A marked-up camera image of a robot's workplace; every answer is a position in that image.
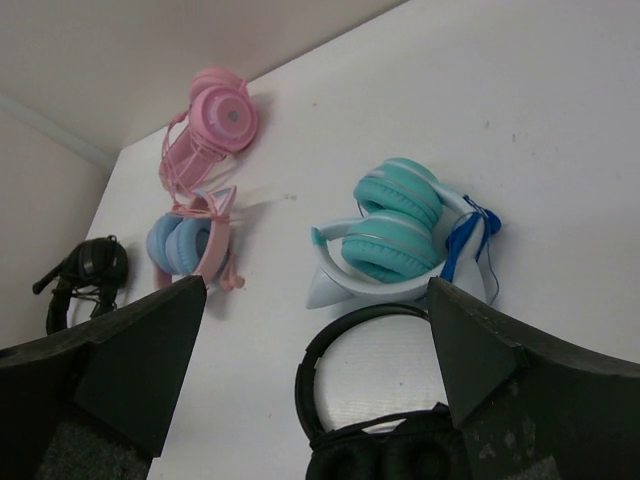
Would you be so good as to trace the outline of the blue pink cat-ear headphones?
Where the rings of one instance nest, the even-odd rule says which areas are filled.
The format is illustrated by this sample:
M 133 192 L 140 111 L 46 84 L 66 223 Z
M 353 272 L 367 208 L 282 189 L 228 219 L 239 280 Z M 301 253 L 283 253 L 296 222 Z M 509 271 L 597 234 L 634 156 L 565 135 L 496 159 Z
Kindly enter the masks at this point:
M 199 191 L 189 204 L 174 204 L 155 222 L 146 237 L 146 250 L 157 290 L 176 276 L 190 275 L 223 291 L 244 286 L 231 249 L 230 214 L 236 194 L 235 186 Z

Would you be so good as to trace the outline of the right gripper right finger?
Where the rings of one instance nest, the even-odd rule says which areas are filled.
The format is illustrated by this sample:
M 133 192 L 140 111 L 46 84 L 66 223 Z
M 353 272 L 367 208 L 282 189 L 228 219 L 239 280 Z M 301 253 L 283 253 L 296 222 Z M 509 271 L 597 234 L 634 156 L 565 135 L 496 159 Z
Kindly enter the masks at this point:
M 474 478 L 638 478 L 638 364 L 554 337 L 440 278 L 427 305 Z

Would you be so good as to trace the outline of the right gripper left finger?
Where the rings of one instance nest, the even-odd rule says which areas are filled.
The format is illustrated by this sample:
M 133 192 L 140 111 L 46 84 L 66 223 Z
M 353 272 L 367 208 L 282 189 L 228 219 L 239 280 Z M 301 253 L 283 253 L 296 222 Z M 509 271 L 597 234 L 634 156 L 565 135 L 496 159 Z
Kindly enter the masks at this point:
M 184 278 L 1 352 L 4 479 L 144 479 L 162 453 L 207 292 Z

